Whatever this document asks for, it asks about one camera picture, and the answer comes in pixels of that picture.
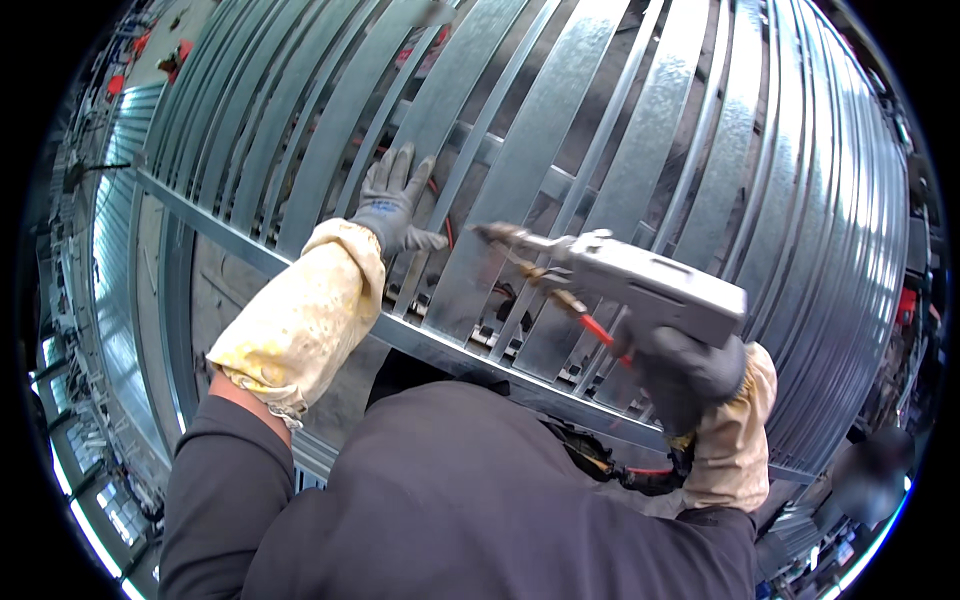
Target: worker's left arm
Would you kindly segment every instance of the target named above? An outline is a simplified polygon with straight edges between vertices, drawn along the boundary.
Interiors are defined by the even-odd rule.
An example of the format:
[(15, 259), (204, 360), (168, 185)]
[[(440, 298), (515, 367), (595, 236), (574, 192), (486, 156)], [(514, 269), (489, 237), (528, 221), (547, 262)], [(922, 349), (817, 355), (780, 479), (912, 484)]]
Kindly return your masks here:
[(354, 218), (318, 225), (207, 355), (210, 397), (178, 443), (167, 489), (162, 597), (240, 594), (293, 495), (291, 431), (380, 313), (381, 254), (446, 245), (410, 225), (434, 164), (408, 183), (412, 155), (408, 145), (374, 164)]

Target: black long-sleeve shirt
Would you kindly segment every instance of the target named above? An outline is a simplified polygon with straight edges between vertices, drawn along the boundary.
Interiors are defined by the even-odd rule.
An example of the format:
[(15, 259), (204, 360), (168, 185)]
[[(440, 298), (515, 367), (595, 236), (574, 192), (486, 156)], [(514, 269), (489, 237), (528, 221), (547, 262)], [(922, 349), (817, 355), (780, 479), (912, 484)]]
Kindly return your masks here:
[(386, 397), (325, 491), (253, 414), (202, 402), (166, 500), (166, 598), (752, 598), (736, 509), (644, 516), (595, 492), (510, 400), (460, 382)]

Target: metal tool body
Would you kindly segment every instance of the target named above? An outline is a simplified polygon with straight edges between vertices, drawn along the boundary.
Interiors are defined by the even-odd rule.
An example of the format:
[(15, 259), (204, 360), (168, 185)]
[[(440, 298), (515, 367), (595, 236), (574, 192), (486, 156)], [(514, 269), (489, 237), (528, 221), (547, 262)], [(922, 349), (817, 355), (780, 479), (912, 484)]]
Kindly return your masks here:
[[(635, 335), (662, 325), (722, 348), (747, 316), (747, 293), (683, 263), (611, 238), (606, 229), (549, 239), (507, 223), (474, 228), (491, 242), (546, 252), (565, 268), (528, 268), (548, 289), (580, 288), (631, 309)], [(520, 259), (512, 259), (520, 264)]]

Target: gray work glove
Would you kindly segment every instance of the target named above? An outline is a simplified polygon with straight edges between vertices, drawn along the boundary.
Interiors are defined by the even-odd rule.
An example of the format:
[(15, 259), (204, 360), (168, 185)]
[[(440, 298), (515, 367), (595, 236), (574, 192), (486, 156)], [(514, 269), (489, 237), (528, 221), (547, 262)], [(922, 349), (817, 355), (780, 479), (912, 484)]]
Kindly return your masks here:
[(413, 155), (413, 142), (407, 142), (399, 153), (391, 148), (370, 167), (360, 189), (360, 205), (350, 219), (376, 235), (384, 257), (406, 250), (439, 250), (446, 246), (445, 236), (411, 224), (414, 207), (437, 160), (435, 156), (425, 158), (408, 182)]
[(713, 348), (673, 327), (635, 333), (632, 321), (629, 314), (620, 321), (611, 355), (634, 350), (637, 383), (649, 393), (664, 434), (695, 431), (707, 409), (726, 404), (740, 391), (747, 371), (740, 338), (732, 335), (723, 348)]

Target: stacked metal panel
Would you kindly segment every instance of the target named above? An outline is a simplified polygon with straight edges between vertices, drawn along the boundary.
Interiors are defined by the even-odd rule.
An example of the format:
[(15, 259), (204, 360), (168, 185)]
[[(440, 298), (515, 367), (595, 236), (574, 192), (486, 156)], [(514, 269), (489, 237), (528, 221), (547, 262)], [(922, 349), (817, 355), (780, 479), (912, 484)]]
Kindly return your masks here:
[[(106, 165), (133, 163), (143, 148), (163, 84), (132, 87), (113, 99), (102, 156)], [(147, 397), (137, 361), (131, 319), (130, 241), (131, 209), (136, 192), (133, 168), (103, 172), (95, 189), (93, 273), (91, 285), (96, 308), (102, 360), (110, 386), (128, 417), (163, 461), (169, 461)]]
[[(349, 216), (384, 132), (394, 145), (414, 141), (418, 158), (453, 152), (435, 205), (420, 209), (427, 228), (442, 230), (465, 194), (472, 205), (461, 228), (524, 223), (545, 196), (556, 212), (544, 233), (609, 228), (744, 287), (744, 335), (770, 350), (780, 373), (772, 472), (809, 481), (850, 426), (886, 345), (907, 210), (903, 149), (817, 8), (653, 0), (568, 173), (558, 152), (627, 0), (450, 0), (462, 18), (419, 89), (415, 73), (441, 27), (418, 31), (404, 4), (226, 0), (157, 116), (139, 180), (187, 225), (272, 275), (318, 220)], [(545, 58), (534, 60), (558, 20)], [(415, 31), (420, 40), (396, 67)], [(491, 71), (505, 44), (512, 54)], [(493, 135), (529, 69), (536, 78), (508, 132)], [(491, 73), (495, 84), (481, 88)], [(695, 80), (700, 100), (691, 100)], [(465, 121), (478, 90), (482, 107)], [(681, 131), (687, 113), (692, 132)], [(489, 169), (468, 190), (478, 164)], [(483, 335), (502, 258), (464, 234), (448, 256), (429, 258), (444, 259), (439, 280), (425, 275), (425, 255), (394, 263), (394, 308), (374, 335), (452, 372), (494, 372), (536, 410), (661, 447), (631, 376), (559, 310), (534, 302), (535, 290), (520, 290), (506, 322), (485, 321)], [(612, 324), (617, 306), (585, 300)], [(533, 326), (521, 336), (528, 308)]]

